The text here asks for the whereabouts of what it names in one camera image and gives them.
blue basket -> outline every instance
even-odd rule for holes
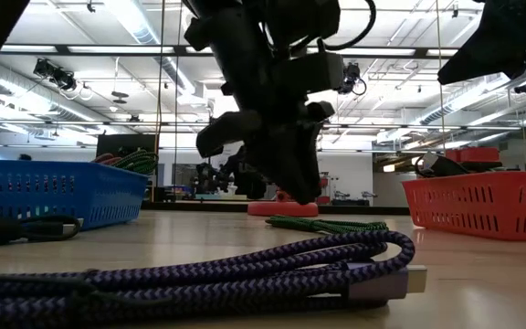
[[[66,214],[82,229],[139,216],[147,176],[103,164],[0,161],[0,217]]]

purple braided cable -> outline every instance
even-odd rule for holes
[[[386,249],[385,242],[399,245],[401,252],[390,260],[355,270],[342,266],[347,260],[369,260]],[[311,296],[344,293],[354,283],[399,271],[414,254],[413,242],[401,233],[355,232],[202,263],[93,271],[83,279],[98,292],[112,292],[122,299],[162,301],[149,307],[97,298],[94,294],[75,305],[73,291],[66,285],[0,281],[0,327],[73,327],[74,318],[79,319],[79,324],[107,324],[210,313],[342,308],[347,305],[343,298]],[[322,268],[298,270],[330,263]],[[82,278],[82,273],[21,276]]]

